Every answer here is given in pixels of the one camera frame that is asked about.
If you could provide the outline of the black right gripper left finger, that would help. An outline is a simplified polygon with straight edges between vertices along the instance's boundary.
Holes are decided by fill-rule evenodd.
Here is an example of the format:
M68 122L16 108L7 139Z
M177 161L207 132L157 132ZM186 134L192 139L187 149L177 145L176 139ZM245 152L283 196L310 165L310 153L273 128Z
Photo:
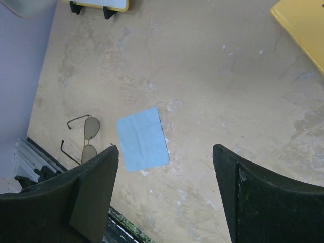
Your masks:
M1 242L102 242L118 157L113 145L47 181L1 194Z

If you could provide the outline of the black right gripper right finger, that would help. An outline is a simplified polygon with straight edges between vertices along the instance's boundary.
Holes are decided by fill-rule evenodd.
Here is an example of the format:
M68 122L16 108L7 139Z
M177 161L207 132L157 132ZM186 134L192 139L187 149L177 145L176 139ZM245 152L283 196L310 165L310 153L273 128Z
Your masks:
M244 159L221 144L213 164L232 242L323 242L323 187Z

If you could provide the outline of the thin framed sunglasses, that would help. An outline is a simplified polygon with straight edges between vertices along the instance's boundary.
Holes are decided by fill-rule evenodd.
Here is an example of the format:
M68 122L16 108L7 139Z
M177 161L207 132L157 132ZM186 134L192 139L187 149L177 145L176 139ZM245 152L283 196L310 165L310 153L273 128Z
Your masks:
M85 121L83 125L83 148L80 156L80 161L77 161L75 158L73 158L71 155L69 155L67 152L63 150L63 145L65 142L64 140L61 140L61 145L60 145L60 151L64 155L66 155L69 159L77 163L78 165L87 162L88 160L92 159L97 155L96 148L93 145L91 145L89 142L97 136L100 130L99 120L89 114L69 120L66 124L68 128L71 130L72 127L70 124L83 118L85 119Z

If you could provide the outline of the blue cleaning cloth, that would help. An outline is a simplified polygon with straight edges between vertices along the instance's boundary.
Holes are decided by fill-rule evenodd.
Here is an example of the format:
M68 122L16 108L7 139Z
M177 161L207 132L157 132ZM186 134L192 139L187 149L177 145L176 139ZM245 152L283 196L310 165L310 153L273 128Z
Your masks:
M156 107L121 118L116 123L125 168L128 172L169 163L169 153Z

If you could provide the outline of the pink glasses case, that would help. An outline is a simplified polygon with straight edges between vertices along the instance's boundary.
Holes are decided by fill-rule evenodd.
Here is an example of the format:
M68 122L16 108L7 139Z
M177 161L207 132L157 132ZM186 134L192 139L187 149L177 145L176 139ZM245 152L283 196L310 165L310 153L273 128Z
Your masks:
M1 0L1 4L8 10L22 18L38 14L56 2L56 0Z

